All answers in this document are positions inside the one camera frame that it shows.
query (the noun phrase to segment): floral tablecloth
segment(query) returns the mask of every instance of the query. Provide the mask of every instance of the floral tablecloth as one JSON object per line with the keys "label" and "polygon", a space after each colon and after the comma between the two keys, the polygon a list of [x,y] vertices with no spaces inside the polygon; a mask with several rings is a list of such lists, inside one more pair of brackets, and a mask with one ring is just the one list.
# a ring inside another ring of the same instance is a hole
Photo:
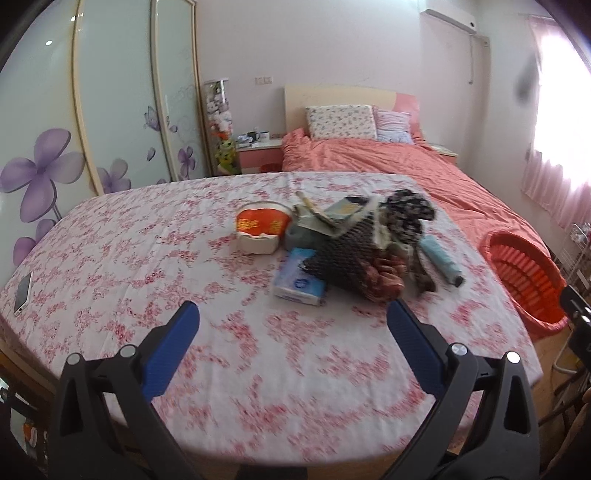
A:
{"label": "floral tablecloth", "polygon": [[[304,190],[322,206],[347,194],[421,189],[371,173],[269,173],[145,187],[88,200],[33,249],[1,293],[1,334],[54,375],[66,356],[113,355],[138,344],[179,305],[201,326],[154,407],[189,452],[306,463],[400,449],[433,398],[419,388],[385,324],[385,307],[330,289],[323,306],[279,299],[269,285],[284,252],[235,249],[235,211],[251,200],[293,204]],[[505,290],[444,211],[427,227],[461,266],[461,288],[431,270],[437,293],[407,294],[417,317],[476,354],[514,349],[529,379],[534,348]],[[12,314],[33,270],[30,304]],[[466,433],[476,403],[460,431]],[[115,407],[112,413],[121,418]]]}

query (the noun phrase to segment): blue gripper pad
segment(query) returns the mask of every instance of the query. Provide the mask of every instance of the blue gripper pad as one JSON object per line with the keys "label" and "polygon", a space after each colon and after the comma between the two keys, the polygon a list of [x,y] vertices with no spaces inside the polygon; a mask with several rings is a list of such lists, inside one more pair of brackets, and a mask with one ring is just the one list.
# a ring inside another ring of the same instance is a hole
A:
{"label": "blue gripper pad", "polygon": [[388,328],[421,388],[441,398],[445,392],[445,366],[411,315],[399,301],[390,302]]}
{"label": "blue gripper pad", "polygon": [[164,394],[184,354],[199,330],[199,309],[186,301],[165,326],[164,337],[144,364],[142,393],[149,402]]}

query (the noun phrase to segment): air conditioner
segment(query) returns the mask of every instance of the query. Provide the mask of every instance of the air conditioner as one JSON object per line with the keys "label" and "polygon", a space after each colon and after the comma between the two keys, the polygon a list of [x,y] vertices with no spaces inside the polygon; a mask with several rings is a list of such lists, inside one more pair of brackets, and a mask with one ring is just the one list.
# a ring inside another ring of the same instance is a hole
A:
{"label": "air conditioner", "polygon": [[420,0],[419,11],[440,18],[471,35],[476,34],[476,18],[448,0]]}

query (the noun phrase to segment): smartphone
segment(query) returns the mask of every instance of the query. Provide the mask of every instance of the smartphone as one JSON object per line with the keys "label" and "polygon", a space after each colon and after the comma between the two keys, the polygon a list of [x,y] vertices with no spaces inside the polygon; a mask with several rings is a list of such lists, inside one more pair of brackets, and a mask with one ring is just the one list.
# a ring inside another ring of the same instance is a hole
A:
{"label": "smartphone", "polygon": [[18,284],[17,295],[14,298],[14,315],[22,312],[23,308],[29,303],[29,296],[31,295],[31,280],[33,279],[33,272],[24,277]]}

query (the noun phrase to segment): laundry basket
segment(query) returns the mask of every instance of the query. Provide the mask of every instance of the laundry basket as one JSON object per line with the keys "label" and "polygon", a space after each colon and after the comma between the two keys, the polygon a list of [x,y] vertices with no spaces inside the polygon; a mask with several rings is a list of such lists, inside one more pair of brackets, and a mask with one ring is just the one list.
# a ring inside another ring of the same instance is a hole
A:
{"label": "laundry basket", "polygon": [[532,340],[566,327],[568,318],[558,300],[566,282],[540,249],[519,235],[491,232],[483,240],[480,253],[509,292]]}

